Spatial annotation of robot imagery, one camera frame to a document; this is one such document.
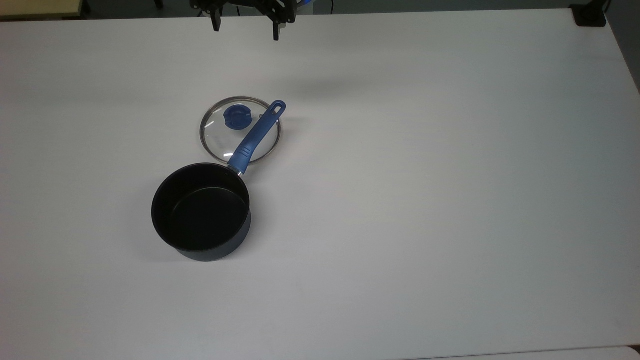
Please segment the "white table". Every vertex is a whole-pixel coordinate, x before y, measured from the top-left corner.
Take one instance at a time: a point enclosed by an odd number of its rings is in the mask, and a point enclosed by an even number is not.
[[[640,343],[640,96],[569,10],[0,24],[0,358]],[[214,102],[288,104],[249,237],[150,220]]]
[[[640,355],[628,347],[612,347],[470,356],[464,360],[640,360]]]

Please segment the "cookware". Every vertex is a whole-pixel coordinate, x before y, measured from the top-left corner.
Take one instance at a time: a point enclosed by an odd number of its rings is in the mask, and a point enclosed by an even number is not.
[[[251,211],[249,193],[240,177],[285,107],[283,101],[271,104],[234,151],[227,167],[212,163],[189,165],[160,185],[151,217],[158,235],[167,244],[198,261],[223,258],[242,244],[251,226]]]

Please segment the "black saucepan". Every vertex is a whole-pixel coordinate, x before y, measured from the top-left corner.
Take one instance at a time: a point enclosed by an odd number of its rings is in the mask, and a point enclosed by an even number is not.
[[[151,205],[158,235],[187,258],[213,261],[242,244],[251,226],[249,192],[240,178],[255,148],[285,110],[275,101],[240,143],[228,166],[186,166],[160,185]]]

